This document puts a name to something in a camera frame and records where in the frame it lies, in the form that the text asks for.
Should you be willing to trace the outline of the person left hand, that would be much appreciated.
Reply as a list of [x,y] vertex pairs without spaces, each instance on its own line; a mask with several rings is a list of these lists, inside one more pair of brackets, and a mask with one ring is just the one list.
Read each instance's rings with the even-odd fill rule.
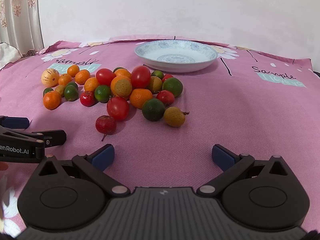
[[8,164],[0,162],[0,171],[6,171],[8,169]]

